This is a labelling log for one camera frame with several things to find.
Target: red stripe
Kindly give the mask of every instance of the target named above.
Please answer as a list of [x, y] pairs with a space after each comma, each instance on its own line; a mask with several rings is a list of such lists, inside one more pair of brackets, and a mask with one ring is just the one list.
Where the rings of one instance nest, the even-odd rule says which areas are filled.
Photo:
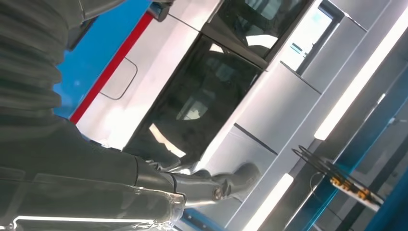
[[146, 13], [126, 38], [125, 42], [119, 48], [117, 53], [114, 55], [110, 63], [106, 66], [105, 70], [102, 72], [101, 76], [95, 82], [93, 87], [90, 89], [89, 93], [86, 95], [82, 103], [79, 107], [75, 110], [74, 114], [72, 115], [70, 121], [76, 124], [79, 119], [83, 116], [85, 111], [88, 109], [92, 101], [95, 97], [99, 94], [102, 88], [105, 86], [106, 82], [112, 76], [114, 71], [117, 69], [119, 64], [123, 61], [125, 56], [128, 54], [129, 50], [132, 49], [133, 45], [135, 45], [136, 41], [140, 38], [144, 30], [147, 28], [149, 23], [152, 21], [153, 17]]

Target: train window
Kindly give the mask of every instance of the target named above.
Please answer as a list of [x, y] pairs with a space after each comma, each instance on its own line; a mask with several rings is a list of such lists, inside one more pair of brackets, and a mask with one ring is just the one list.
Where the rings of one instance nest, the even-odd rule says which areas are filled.
[[225, 0], [210, 25], [265, 58], [308, 0]]
[[198, 161], [260, 73], [258, 67], [201, 35], [124, 152], [158, 162], [168, 155]]
[[324, 43], [336, 29], [344, 14], [325, 0], [305, 18], [293, 35], [291, 49], [281, 60], [297, 74], [302, 75]]

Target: ceiling light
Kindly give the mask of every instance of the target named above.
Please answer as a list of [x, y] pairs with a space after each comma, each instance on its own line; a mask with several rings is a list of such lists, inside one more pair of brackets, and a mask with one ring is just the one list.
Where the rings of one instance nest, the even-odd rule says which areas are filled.
[[265, 219], [271, 213], [279, 200], [283, 197], [289, 186], [293, 182], [293, 177], [289, 174], [283, 175], [276, 184], [275, 188], [270, 192], [266, 200], [262, 203], [254, 216], [249, 220], [243, 231], [256, 231], [264, 223]]

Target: tinted glass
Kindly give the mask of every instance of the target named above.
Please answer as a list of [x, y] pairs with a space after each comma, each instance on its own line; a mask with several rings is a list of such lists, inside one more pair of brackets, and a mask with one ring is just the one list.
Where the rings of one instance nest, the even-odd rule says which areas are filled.
[[225, 0], [211, 27], [265, 57], [307, 0]]
[[158, 162], [169, 155], [198, 161], [260, 73], [202, 36], [124, 151]]

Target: blue panel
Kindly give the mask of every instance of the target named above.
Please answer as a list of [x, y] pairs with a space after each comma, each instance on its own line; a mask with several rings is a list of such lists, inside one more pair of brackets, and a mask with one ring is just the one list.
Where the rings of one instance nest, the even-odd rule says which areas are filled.
[[92, 88], [106, 65], [144, 15], [151, 0], [128, 0], [101, 15], [65, 61], [58, 66], [63, 81], [54, 87], [62, 106], [54, 112], [69, 118]]
[[[375, 111], [343, 150], [336, 165], [342, 166], [342, 169], [351, 173], [386, 129], [389, 121], [405, 104], [407, 98], [408, 69], [400, 75]], [[309, 230], [336, 193], [337, 190], [330, 184], [328, 179], [325, 179], [315, 190], [317, 197], [311, 197], [304, 204], [286, 230]]]
[[402, 176], [366, 231], [406, 231], [408, 227], [408, 171]]

